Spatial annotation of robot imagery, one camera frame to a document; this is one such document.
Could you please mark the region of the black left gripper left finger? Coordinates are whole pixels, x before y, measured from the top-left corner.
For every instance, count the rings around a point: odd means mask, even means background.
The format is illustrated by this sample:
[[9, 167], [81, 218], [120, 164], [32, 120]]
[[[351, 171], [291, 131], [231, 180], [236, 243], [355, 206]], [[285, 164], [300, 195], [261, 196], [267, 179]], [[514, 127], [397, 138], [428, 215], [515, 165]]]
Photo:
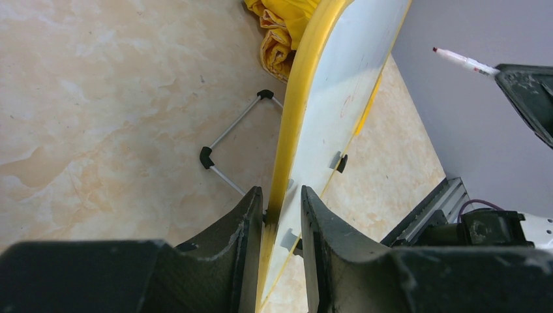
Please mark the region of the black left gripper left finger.
[[1, 255], [2, 312], [254, 312], [262, 189], [188, 241], [26, 241]]

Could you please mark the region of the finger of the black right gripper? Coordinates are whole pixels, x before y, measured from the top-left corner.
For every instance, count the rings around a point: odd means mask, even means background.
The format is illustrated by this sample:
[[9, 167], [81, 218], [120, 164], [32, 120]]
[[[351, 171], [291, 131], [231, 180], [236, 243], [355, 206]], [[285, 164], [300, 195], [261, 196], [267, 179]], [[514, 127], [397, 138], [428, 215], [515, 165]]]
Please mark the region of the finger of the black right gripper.
[[552, 67], [499, 64], [495, 82], [527, 127], [552, 147]]

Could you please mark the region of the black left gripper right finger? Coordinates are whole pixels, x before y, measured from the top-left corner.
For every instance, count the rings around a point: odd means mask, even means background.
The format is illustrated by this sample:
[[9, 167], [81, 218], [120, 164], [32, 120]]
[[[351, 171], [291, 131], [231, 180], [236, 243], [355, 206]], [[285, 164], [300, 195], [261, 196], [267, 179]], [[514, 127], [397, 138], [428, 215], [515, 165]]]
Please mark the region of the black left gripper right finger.
[[515, 246], [390, 248], [301, 189], [310, 312], [551, 312], [552, 255]]

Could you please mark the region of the red capped white marker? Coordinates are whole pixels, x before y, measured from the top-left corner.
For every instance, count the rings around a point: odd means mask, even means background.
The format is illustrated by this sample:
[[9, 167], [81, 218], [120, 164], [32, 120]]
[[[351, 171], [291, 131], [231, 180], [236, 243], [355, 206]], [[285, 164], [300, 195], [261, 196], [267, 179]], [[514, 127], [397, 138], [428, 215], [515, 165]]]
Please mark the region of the red capped white marker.
[[500, 70], [491, 66], [488, 66], [484, 63], [480, 63], [479, 61], [465, 57], [463, 55], [460, 55], [458, 53], [452, 52], [450, 50], [444, 50], [441, 48], [433, 47], [432, 51], [439, 55], [441, 58], [446, 59], [456, 65], [461, 66], [462, 68], [465, 68], [471, 72], [476, 72], [479, 74], [482, 74], [487, 77], [495, 77], [497, 74], [500, 73]]

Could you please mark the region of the yellow framed whiteboard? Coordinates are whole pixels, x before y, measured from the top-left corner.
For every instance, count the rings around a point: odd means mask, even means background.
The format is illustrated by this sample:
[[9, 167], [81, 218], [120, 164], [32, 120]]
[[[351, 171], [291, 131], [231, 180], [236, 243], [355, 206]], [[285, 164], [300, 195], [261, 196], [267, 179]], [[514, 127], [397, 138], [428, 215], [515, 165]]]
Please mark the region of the yellow framed whiteboard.
[[300, 193], [322, 193], [369, 109], [409, 1], [320, 1], [295, 53], [282, 103], [263, 230], [256, 310], [268, 298], [300, 229]]

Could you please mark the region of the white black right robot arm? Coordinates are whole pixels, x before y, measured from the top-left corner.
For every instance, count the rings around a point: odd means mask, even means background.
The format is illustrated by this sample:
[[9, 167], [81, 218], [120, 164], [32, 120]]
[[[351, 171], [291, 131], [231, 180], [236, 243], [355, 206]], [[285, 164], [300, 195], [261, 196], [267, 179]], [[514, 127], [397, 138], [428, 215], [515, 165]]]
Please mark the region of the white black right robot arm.
[[[494, 80], [526, 126], [552, 147], [552, 67], [500, 64]], [[480, 201], [464, 203], [454, 222], [443, 211], [420, 227], [409, 241], [420, 246], [524, 246], [552, 252], [552, 219], [499, 209]]]

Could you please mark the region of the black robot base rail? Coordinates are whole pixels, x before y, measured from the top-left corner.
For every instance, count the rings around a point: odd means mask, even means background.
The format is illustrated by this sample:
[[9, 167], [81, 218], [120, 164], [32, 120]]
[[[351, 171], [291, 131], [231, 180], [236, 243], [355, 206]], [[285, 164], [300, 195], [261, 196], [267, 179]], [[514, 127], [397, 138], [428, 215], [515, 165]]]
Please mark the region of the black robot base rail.
[[469, 199], [461, 178], [444, 179], [380, 243], [388, 247], [415, 245], [429, 226], [456, 223]]

